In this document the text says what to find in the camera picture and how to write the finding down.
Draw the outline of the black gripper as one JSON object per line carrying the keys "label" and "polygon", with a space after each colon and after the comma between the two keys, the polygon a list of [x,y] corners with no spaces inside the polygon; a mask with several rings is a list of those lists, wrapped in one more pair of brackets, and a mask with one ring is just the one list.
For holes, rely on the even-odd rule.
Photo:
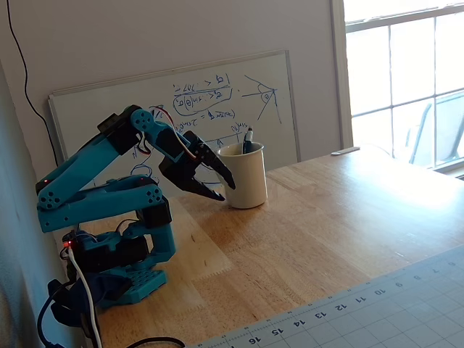
{"label": "black gripper", "polygon": [[222,194],[213,191],[195,178],[196,169],[200,165],[211,168],[225,180],[231,189],[235,189],[236,184],[231,171],[225,166],[219,156],[193,131],[188,130],[183,136],[190,142],[188,149],[195,156],[195,159],[192,159],[185,152],[181,153],[181,157],[176,162],[172,161],[169,157],[164,157],[163,161],[159,164],[161,174],[180,190],[220,202],[225,201],[225,197]]}

